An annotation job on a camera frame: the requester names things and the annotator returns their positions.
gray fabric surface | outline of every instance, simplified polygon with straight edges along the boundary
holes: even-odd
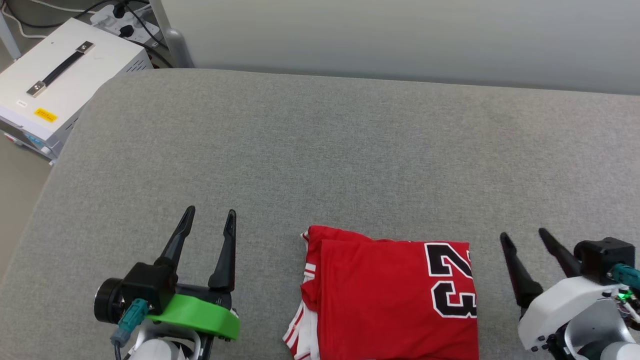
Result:
[[[521,348],[498,236],[545,287],[570,249],[640,245],[640,97],[220,70],[154,70],[95,95],[52,171],[0,289],[16,359],[112,359],[93,295],[151,262],[185,208],[180,281],[205,284],[237,223],[241,339],[215,359],[288,359],[310,224],[471,243],[482,359]]]

power strip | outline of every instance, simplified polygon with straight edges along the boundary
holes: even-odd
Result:
[[[142,19],[142,15],[144,15],[145,10],[136,10],[136,14],[138,17]],[[144,21],[145,26],[151,34],[153,34],[156,39],[162,40],[163,35],[160,32],[160,28],[151,24],[149,21]],[[120,19],[113,16],[113,5],[106,5],[95,14],[91,16],[91,25],[103,29],[104,31],[108,31],[117,36],[120,36],[120,29],[124,26],[131,25],[133,26],[133,35],[129,37],[125,37],[125,39],[133,40],[140,42],[142,44],[149,45],[150,47],[158,46],[158,43],[151,38],[151,36],[147,33],[145,28],[142,27],[142,24],[133,16],[131,12],[125,12],[124,16]]]

jersey number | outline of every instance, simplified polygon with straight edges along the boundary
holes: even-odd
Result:
[[[453,277],[453,269],[460,272],[468,279],[473,279],[471,266],[451,245],[447,243],[426,243],[424,250],[427,253],[427,263],[429,265],[429,276],[431,277]],[[451,297],[458,295],[456,302],[451,301]],[[453,280],[438,281],[431,288],[431,298],[433,299],[433,309],[443,318],[476,318],[476,294],[456,293],[456,286]]]

yellow label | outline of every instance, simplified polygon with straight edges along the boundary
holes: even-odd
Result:
[[[37,109],[35,114],[38,115],[39,117],[45,119],[48,122],[54,122],[58,118],[57,116],[53,115],[52,113],[48,112],[47,110],[45,110],[43,108]]]

teal cable connector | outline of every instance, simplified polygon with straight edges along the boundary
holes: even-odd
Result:
[[[611,270],[611,278],[620,284],[640,289],[640,271],[631,266],[616,264]]]
[[[111,344],[122,348],[129,341],[133,330],[142,323],[147,314],[149,314],[147,301],[142,299],[133,300],[131,306],[118,322],[118,329],[111,335]]]

